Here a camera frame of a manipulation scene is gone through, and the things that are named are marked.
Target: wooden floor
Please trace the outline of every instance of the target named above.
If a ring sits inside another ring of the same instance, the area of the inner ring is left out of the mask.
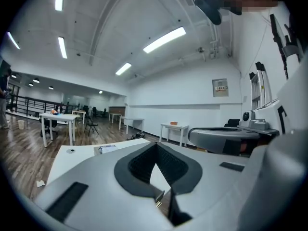
[[[0,158],[2,166],[7,170],[9,176],[12,177],[16,188],[25,196],[34,199],[44,187],[37,187],[36,181],[43,180],[47,182],[53,161],[62,145],[69,145],[69,137],[67,135],[67,126],[58,125],[54,130],[58,131],[58,135],[53,135],[53,141],[47,136],[48,147],[43,145],[43,139],[40,136],[41,124],[39,121],[30,120],[13,115],[7,115],[10,129],[0,129]],[[25,129],[18,128],[18,120],[25,121]],[[119,131],[119,123],[108,122],[107,118],[96,118],[94,123],[99,135],[92,131],[90,136],[88,132],[85,134],[82,121],[79,122],[80,136],[76,132],[75,145],[92,145],[106,144],[125,141],[132,134],[138,132],[132,128],[128,129],[122,126]],[[149,141],[158,141],[157,137],[147,135],[145,139]]]

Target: person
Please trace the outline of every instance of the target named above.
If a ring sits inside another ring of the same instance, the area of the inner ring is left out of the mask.
[[[5,93],[8,85],[8,77],[11,75],[12,70],[9,68],[4,72],[4,75],[0,78],[0,128],[8,129],[9,125],[6,120],[6,101]]]

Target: table leg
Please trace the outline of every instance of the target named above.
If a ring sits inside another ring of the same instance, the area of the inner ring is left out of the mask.
[[[52,135],[52,120],[49,120],[49,130],[50,130],[50,140],[53,140],[53,135]]]
[[[187,147],[187,141],[188,141],[188,128],[187,128],[187,133],[186,133],[186,136],[185,136],[185,147]]]
[[[70,144],[70,146],[73,146],[73,142],[72,142],[72,122],[71,121],[68,122],[68,130],[69,130],[69,144]]]
[[[45,134],[45,119],[43,117],[42,117],[42,134],[43,134],[44,146],[47,147],[46,134]]]
[[[73,120],[73,141],[75,142],[75,119]]]
[[[159,142],[162,141],[162,137],[163,137],[163,125],[160,125],[160,137],[159,137]]]
[[[183,133],[184,133],[184,130],[181,129],[180,146],[182,146]]]
[[[170,129],[167,128],[167,141],[169,141],[169,131]]]

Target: trash can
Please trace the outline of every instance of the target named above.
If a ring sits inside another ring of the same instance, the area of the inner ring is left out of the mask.
[[[18,127],[19,127],[20,130],[24,130],[24,128],[25,128],[25,121],[19,120],[18,121]]]

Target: black railing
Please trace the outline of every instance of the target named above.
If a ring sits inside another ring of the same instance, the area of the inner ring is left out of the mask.
[[[71,114],[73,110],[78,109],[77,105],[55,103],[12,94],[6,97],[6,109],[10,109],[11,112],[25,114],[26,116],[39,117],[40,113],[50,112],[52,109],[55,110],[57,106],[60,107],[62,114]]]

